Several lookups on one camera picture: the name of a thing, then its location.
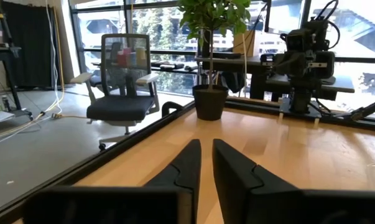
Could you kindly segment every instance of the window frame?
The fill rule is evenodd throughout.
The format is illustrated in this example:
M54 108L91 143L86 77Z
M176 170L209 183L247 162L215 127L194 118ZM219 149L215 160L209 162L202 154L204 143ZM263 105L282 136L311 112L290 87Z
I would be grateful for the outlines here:
M91 51L96 52L100 49L85 49L82 47L80 28L78 25L78 14L87 12L109 12L109 11L124 11L126 33L131 33L129 27L129 21L131 20L131 9L155 9L162 7L177 7L178 1L164 1L164 2L150 2L131 4L133 0L123 0L123 5L120 6L103 6L103 7L91 7L85 9L77 9L75 6L70 5L70 13L72 18L72 26L75 35L75 44L78 52L78 61L81 71L85 72L85 57L84 52ZM300 24L308 21L310 15L310 6L313 0L302 0L303 10ZM152 54L168 54L168 55L195 55L196 52L192 50L151 50ZM369 57L336 57L335 62L351 62L351 63L375 63L375 58Z

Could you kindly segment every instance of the wooden table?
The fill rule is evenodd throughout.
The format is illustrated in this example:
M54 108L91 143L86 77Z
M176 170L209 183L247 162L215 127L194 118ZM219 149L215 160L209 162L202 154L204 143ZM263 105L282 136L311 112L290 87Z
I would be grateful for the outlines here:
M141 186L161 171L191 139L202 148L197 223L222 223L212 171L212 140L220 138L269 171L305 189L368 187L375 163L375 132L225 109L219 121L197 119L191 110L111 162L79 186Z

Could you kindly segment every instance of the black office chair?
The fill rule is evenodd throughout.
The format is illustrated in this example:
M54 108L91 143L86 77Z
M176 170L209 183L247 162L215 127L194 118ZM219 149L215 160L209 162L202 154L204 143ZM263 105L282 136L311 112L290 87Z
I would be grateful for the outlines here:
M103 35L100 70L104 93L100 99L95 98L91 89L90 78L93 74L82 73L71 82L86 83L91 100L86 116L91 122L102 120L126 129L123 136L101 139L99 148L104 150L104 142L124 139L131 134L129 127L140 123L147 114L160 110L155 86L158 74L151 74L149 36Z

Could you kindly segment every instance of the white wall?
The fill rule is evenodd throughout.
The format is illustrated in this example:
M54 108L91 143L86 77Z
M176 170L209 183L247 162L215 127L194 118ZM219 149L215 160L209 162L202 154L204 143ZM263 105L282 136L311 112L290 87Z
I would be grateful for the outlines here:
M31 4L33 6L45 6L45 0L6 0L17 4ZM80 74L74 34L71 23L70 7L68 0L48 0L48 4L54 6L57 13L57 22L62 51L62 64L65 82L68 83L71 78ZM6 77L2 63L0 62L0 81L6 84Z

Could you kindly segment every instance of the gray floor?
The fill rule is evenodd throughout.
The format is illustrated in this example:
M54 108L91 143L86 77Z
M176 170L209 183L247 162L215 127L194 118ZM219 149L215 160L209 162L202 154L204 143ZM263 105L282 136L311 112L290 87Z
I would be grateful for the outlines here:
M74 92L84 94L84 88ZM50 106L55 98L52 91L19 92L22 107L37 116ZM192 98L159 95L160 104L174 101L181 105ZM85 116L89 98L66 93L61 103L63 114ZM132 130L139 130L160 118L160 113L150 114ZM16 118L0 124L0 132L28 122L27 117ZM26 193L30 189L49 180L76 163L99 152L98 140L124 134L124 128L114 127L104 122L87 124L87 119L48 119L32 126L0 143L0 207Z

